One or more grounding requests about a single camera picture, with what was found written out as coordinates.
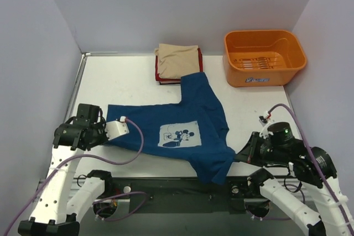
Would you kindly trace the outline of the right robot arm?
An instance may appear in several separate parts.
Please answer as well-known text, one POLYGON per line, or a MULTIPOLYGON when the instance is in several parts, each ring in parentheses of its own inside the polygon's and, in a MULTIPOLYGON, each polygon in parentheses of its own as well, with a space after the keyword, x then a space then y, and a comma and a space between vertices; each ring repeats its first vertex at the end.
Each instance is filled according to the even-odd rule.
POLYGON ((253 132, 236 155, 259 169, 247 177, 247 191, 276 205, 304 235, 353 235, 353 217, 329 154, 307 148, 287 122, 253 132))

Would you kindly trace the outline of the blue t shirt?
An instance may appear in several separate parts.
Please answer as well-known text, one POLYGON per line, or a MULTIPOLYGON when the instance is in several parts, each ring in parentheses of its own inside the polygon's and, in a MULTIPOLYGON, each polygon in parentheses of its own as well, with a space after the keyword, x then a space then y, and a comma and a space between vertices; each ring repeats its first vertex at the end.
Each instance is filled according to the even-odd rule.
POLYGON ((226 143, 229 127, 221 102, 203 72, 182 77, 179 103, 147 106, 108 105, 107 121, 125 116, 139 129, 111 145, 186 160, 203 183, 226 181, 235 151, 226 143))

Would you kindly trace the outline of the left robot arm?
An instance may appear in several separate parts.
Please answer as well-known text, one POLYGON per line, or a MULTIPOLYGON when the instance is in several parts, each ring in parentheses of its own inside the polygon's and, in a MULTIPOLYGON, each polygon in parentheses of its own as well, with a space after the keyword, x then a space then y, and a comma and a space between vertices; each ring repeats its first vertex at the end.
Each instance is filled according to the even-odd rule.
POLYGON ((77 114, 56 128, 48 176, 37 190, 39 200, 30 217, 18 226, 20 235, 78 235, 80 220, 95 199, 113 194, 111 173, 91 170, 69 197, 81 156, 108 139, 105 128, 102 109, 90 104, 80 104, 77 114))

